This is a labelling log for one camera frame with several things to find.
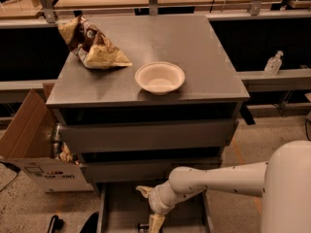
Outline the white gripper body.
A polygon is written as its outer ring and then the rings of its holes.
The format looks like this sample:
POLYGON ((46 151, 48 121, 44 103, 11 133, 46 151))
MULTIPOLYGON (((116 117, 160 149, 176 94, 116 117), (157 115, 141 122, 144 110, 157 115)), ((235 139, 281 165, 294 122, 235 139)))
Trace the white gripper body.
POLYGON ((187 194, 177 193, 169 182, 165 182, 152 188, 149 193, 149 205, 155 214, 166 215, 188 198, 187 194))

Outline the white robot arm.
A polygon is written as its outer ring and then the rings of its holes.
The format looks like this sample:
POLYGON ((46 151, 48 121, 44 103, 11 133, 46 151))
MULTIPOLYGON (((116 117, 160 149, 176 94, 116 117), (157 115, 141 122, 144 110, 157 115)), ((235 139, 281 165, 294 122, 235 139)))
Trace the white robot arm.
POLYGON ((177 204, 207 189, 260 197, 260 233, 311 233, 311 142, 286 143, 264 162, 211 170, 177 167, 165 183, 136 189, 153 211, 150 233, 159 232, 177 204))

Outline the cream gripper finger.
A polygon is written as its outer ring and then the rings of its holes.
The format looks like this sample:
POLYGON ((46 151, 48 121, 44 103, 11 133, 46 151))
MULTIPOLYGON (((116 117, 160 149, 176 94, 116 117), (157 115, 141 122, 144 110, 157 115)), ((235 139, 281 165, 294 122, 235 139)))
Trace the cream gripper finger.
POLYGON ((149 216, 149 233, 159 233, 162 224, 165 221, 164 215, 153 214, 149 216))
POLYGON ((142 194, 143 197, 148 198, 151 194, 153 189, 149 186, 138 185, 136 189, 142 194))

